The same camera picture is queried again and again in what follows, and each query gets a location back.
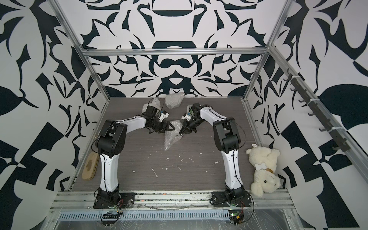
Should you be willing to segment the bubble wrap sheet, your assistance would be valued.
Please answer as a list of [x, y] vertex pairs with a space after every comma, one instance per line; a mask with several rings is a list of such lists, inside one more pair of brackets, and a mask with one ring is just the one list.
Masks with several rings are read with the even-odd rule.
[[142, 113], [146, 112], [147, 110], [147, 107], [148, 106], [152, 106], [152, 107], [155, 107], [157, 109], [159, 109], [161, 111], [161, 101], [159, 98], [153, 98], [151, 100], [149, 100], [148, 103], [145, 103], [142, 107]]
[[171, 121], [172, 126], [175, 130], [166, 131], [165, 139], [164, 139], [164, 150], [168, 151], [176, 142], [178, 142], [183, 135], [179, 134], [181, 131], [183, 124], [180, 120]]
[[165, 105], [168, 109], [178, 108], [184, 97], [185, 93], [169, 94], [165, 97]]

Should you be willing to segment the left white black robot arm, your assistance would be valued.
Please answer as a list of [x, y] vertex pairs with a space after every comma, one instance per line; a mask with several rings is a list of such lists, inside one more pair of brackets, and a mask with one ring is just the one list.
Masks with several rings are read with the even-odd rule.
[[116, 203], [119, 200], [119, 182], [117, 168], [126, 135], [138, 129], [148, 128], [153, 132], [175, 131], [170, 121], [151, 116], [134, 116], [125, 120], [107, 120], [100, 131], [95, 145], [102, 163], [102, 175], [98, 198]]

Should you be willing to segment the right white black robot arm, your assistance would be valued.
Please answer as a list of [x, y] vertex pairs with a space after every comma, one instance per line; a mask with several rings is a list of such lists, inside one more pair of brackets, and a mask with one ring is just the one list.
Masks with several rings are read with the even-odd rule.
[[225, 195], [228, 200], [242, 197], [245, 189], [238, 162], [241, 136], [235, 119], [220, 115], [208, 104], [199, 103], [193, 104], [181, 119], [183, 126], [179, 132], [180, 135], [196, 133], [196, 128], [205, 121], [212, 125], [214, 142], [224, 161]]

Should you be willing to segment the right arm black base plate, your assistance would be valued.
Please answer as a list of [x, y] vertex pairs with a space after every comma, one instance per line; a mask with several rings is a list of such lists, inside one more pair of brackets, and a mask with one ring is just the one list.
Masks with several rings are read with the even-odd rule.
[[252, 204], [250, 194], [242, 188], [236, 190], [225, 190], [220, 192], [212, 192], [209, 200], [210, 204], [215, 208], [224, 207], [250, 207]]

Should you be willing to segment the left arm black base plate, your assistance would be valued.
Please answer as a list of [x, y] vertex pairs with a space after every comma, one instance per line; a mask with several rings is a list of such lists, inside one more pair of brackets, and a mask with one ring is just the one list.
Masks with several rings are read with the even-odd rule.
[[94, 209], [130, 209], [134, 205], [135, 193], [107, 193], [102, 191], [96, 196]]

